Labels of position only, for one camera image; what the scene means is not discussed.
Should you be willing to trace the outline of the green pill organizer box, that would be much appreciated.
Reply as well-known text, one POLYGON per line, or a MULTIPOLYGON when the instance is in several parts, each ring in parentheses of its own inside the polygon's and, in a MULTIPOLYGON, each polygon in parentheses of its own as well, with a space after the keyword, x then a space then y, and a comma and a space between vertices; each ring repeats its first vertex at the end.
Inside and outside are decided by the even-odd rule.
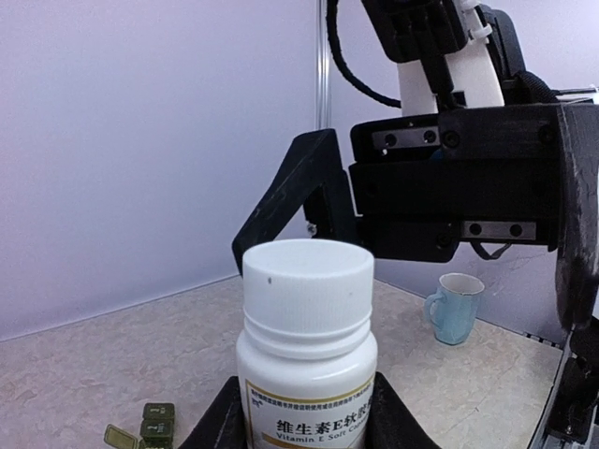
POLYGON ((173 448, 175 417, 173 403, 147 402, 142 410, 138 435, 108 424, 103 441, 110 448, 173 448))

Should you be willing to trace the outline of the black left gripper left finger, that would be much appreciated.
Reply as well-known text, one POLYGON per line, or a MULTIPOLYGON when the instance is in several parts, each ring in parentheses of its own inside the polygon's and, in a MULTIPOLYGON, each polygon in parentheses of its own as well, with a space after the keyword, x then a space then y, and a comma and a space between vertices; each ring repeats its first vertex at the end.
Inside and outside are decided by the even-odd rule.
POLYGON ((181 449, 242 449, 246 447, 239 378, 224 383, 207 411, 181 443, 181 449))

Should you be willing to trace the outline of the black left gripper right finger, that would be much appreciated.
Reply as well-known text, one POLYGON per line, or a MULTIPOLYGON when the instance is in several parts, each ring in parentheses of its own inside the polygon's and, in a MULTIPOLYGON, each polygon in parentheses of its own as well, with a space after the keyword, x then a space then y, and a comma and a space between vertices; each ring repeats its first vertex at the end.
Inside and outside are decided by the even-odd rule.
POLYGON ((387 378, 374 376, 365 447, 371 449, 440 449, 408 410, 387 378))

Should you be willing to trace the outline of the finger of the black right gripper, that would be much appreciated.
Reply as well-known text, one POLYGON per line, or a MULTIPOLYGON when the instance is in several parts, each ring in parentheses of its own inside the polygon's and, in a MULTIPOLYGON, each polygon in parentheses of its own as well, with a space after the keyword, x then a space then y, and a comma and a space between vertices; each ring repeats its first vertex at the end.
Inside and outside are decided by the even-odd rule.
POLYGON ((244 253, 275 240, 298 210, 315 226, 317 239, 360 244, 349 179, 333 129, 293 139, 269 188, 232 241, 239 272, 244 253))
POLYGON ((561 206, 555 286, 566 330, 586 328, 598 292, 598 107, 562 105, 561 206))

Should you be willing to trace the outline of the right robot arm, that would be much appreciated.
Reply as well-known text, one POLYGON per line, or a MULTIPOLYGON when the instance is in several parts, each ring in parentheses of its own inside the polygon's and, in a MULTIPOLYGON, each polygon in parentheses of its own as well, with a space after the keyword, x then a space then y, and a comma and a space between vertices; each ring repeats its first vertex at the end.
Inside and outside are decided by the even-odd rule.
POLYGON ((331 129, 295 137, 234 238, 241 258, 302 210, 320 239, 379 259, 449 262, 469 243, 544 246, 557 255, 567 332, 546 434, 586 439, 598 402, 598 108, 589 103, 453 109, 362 123, 343 167, 331 129))

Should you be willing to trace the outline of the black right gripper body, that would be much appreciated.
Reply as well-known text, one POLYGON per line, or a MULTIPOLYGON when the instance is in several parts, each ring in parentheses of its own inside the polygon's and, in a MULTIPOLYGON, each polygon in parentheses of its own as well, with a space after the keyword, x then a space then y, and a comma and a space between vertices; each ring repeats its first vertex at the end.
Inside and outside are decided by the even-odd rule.
POLYGON ((558 109, 454 109, 355 125, 358 234, 377 258, 447 262, 463 242, 554 251, 558 109))

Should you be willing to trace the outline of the white pill bottle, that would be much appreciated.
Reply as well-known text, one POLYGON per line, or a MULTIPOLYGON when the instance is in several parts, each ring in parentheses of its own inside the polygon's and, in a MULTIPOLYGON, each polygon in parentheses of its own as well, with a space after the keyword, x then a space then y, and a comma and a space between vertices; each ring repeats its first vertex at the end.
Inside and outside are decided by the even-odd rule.
POLYGON ((378 356, 373 265, 367 250, 326 239, 243 255, 236 355, 248 447, 365 447, 378 356))

